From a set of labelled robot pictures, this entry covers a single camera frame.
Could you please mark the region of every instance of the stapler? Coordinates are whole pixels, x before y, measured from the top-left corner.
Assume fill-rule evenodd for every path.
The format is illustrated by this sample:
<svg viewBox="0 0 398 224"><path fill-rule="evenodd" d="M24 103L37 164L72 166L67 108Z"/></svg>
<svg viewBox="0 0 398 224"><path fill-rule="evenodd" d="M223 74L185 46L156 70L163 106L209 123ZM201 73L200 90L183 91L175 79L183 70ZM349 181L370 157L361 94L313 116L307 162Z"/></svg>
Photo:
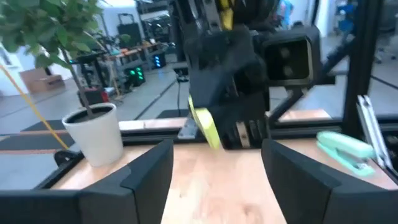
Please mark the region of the stapler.
<svg viewBox="0 0 398 224"><path fill-rule="evenodd" d="M370 144L332 131L319 132L317 139L320 149L356 175L364 177L374 173L374 169L367 163L376 156Z"/></svg>

